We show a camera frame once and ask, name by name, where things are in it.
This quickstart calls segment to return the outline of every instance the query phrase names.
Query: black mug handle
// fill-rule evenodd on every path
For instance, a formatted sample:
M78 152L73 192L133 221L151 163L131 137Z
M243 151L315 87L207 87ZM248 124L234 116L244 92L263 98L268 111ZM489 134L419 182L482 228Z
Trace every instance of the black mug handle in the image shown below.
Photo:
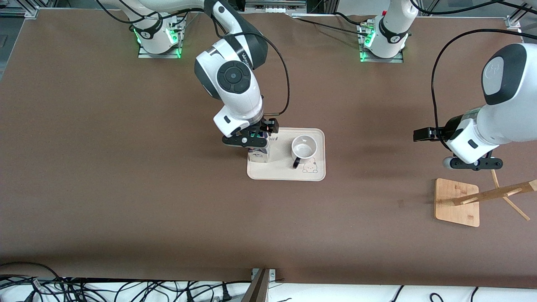
M299 163L300 163L300 157L297 157L295 162L293 163L293 169L296 169L296 167L299 166Z

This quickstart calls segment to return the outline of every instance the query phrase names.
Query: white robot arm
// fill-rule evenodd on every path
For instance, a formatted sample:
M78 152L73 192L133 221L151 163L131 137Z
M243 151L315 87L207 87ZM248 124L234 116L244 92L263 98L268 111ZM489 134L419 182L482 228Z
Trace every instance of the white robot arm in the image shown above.
M160 19L162 15L142 5L138 0L99 0L102 4L108 4L117 7L127 15L130 22L133 23L133 29L138 37L141 46L152 54L162 54L167 52L173 45L177 44L177 39L171 39L170 24Z
M378 57L394 57L404 48L408 29L417 15L418 9L409 0L391 0L386 15L375 17L375 32L365 46Z
M119 0L105 0L105 3L122 9L130 20L139 19L139 16L132 13ZM268 51L267 43L260 37L261 33L226 1L128 0L125 3L131 5L141 15L148 15L152 12L173 13L199 9L220 23L228 31L228 34L213 44L211 48L198 55L194 65L194 73L205 90L213 98L222 100L224 103L223 108L214 117L214 122L227 138L231 138L240 130L250 126L257 126L258 130L261 126L265 132L277 133L277 122L263 119L263 99L252 72L265 63ZM157 27L157 25L154 20L149 19L136 23L135 28ZM144 42L146 42L143 43L144 48L148 50L146 46L148 43ZM160 44L163 51L167 51L171 47L166 41L162 43L160 40L154 40L154 44ZM252 141L256 139L248 139L247 144L243 141L244 138L241 138L238 143L236 141L234 141L235 143L230 143L230 141L226 143L246 147L250 146Z
M520 43L500 49L483 68L481 83L484 106L450 119L438 135L432 128L414 131L414 141L446 141L456 156L447 158L448 167L458 168L457 163L460 168L465 164L478 170L501 168L501 160L482 156L509 142L537 140L537 45ZM483 166L483 160L491 166Z

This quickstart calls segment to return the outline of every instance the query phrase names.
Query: wooden base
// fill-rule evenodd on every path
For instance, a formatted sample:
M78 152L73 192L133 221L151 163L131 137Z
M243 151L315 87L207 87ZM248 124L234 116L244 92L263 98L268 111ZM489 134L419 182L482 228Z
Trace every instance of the wooden base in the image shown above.
M450 181L443 178L434 183L434 216L439 220L466 226L479 226L479 202L466 205L447 205L441 201L479 193L473 184Z

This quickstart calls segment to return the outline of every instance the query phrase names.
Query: mug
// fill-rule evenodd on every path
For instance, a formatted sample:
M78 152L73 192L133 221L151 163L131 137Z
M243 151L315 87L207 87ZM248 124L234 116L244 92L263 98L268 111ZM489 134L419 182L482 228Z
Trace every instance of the mug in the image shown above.
M317 142L309 135L297 136L291 144L291 156L295 159L293 169L306 163L317 152Z

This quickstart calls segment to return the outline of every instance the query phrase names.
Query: table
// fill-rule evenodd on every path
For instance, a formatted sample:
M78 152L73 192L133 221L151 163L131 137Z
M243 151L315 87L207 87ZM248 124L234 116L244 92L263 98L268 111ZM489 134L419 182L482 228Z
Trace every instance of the table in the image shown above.
M444 169L439 143L412 142L433 125L441 47L502 19L418 18L405 62L375 64L359 61L355 35L281 14L245 18L289 67L280 125L326 135L323 181L253 181L245 150L221 143L212 116L222 104L192 72L217 41L207 17L188 28L181 59L150 60L102 11L42 10L0 82L2 260L83 277L232 280L269 267L286 282L537 285L536 196L513 198L529 222L502 200L481 205L479 228L435 220L435 178L494 185L488 171ZM442 123L484 104L481 69L518 41L481 33L448 49L436 84ZM279 111L285 77L272 50L255 72L265 111ZM536 149L498 148L500 184L536 178Z

